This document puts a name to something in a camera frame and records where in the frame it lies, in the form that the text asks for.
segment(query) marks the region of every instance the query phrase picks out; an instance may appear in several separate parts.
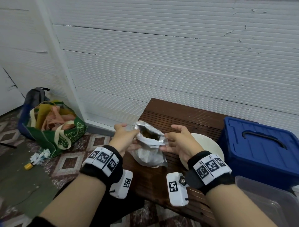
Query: wet table surface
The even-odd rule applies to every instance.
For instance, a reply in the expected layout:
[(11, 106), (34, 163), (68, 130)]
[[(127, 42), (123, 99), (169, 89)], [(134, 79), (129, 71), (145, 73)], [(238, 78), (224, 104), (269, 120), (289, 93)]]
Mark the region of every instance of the wet table surface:
[[(139, 120), (145, 121), (163, 133), (173, 131), (172, 124), (184, 125), (191, 133), (206, 135), (217, 141), (224, 127), (226, 115), (188, 107), (159, 99), (151, 99)], [(133, 172), (130, 190), (145, 199), (173, 210), (182, 216), (198, 221), (204, 226), (218, 226), (212, 211), (199, 190), (188, 187), (189, 204), (184, 207), (173, 207), (169, 202), (166, 175), (171, 172), (187, 171), (178, 155), (166, 153), (168, 167), (149, 168), (139, 165), (127, 153), (124, 156), (123, 168)]]

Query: black sleeve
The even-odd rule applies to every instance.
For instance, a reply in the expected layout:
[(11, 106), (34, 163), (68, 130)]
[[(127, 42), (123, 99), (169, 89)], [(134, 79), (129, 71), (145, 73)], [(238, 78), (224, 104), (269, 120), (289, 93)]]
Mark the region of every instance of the black sleeve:
[(55, 227), (43, 217), (35, 217), (27, 227)]

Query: blue plastic container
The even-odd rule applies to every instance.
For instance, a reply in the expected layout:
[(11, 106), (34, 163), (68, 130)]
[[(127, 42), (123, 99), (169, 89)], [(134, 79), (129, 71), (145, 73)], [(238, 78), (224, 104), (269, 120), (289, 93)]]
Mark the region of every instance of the blue plastic container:
[(299, 141), (283, 129), (226, 117), (219, 137), (232, 175), (283, 190), (299, 184)]

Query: clear plastic container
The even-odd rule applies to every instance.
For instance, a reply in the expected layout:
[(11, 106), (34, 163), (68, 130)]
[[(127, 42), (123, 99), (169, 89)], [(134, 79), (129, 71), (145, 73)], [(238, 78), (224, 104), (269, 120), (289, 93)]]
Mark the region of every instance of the clear plastic container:
[(293, 194), (241, 176), (236, 176), (236, 185), (278, 227), (298, 226), (299, 200)]

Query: foil pouch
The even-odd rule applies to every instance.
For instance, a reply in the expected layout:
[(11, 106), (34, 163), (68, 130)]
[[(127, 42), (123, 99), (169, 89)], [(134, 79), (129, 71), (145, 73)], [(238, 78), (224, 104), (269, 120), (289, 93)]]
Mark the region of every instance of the foil pouch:
[(159, 150), (161, 145), (168, 144), (164, 133), (144, 121), (137, 121), (133, 129), (139, 129), (136, 139), (141, 148), (130, 151), (134, 159), (142, 166), (157, 168), (167, 166), (164, 153)]

